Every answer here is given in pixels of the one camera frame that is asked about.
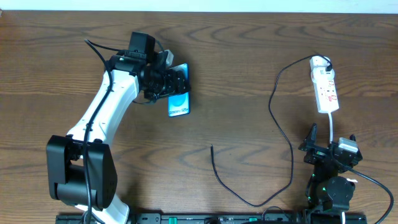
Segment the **blue Galaxy smartphone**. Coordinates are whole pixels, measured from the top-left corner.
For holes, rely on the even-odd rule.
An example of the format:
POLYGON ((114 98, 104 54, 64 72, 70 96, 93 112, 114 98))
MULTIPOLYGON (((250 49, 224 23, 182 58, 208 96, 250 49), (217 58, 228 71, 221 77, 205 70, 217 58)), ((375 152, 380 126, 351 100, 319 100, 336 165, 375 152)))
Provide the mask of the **blue Galaxy smartphone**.
MULTIPOLYGON (((184 63, 171 68, 176 72, 182 72, 185 79, 189 79, 189 68, 188 64, 184 63)), ((190 113, 190 94, 186 92, 182 95, 175 95, 168 98, 168 113, 169 117, 176 117, 190 113)))

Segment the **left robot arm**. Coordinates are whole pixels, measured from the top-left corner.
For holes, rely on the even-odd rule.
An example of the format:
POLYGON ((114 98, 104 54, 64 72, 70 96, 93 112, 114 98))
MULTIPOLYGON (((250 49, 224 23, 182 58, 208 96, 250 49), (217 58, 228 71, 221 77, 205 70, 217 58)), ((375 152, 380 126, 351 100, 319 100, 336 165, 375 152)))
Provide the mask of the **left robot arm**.
POLYGON ((49 194, 82 211, 73 223, 129 221, 130 208, 116 194, 111 145, 126 110, 139 95, 147 105, 168 99, 171 117, 189 113, 188 65, 174 65, 173 59, 153 36, 133 32, 126 50, 114 49, 103 60, 103 81, 79 122, 66 135, 49 139, 49 194))

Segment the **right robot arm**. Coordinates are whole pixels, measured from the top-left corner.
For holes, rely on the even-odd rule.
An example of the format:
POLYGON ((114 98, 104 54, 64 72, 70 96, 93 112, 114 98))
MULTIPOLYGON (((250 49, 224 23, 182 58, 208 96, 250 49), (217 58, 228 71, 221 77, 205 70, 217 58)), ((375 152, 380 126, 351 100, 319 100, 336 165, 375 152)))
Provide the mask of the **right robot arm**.
POLYGON ((327 147, 316 145, 317 125, 314 123, 303 143, 301 151, 306 152, 303 161, 314 166, 305 195, 308 208, 300 212, 302 223, 344 223, 345 212, 353 197, 355 183, 342 173, 363 160, 355 136, 339 138, 327 147))

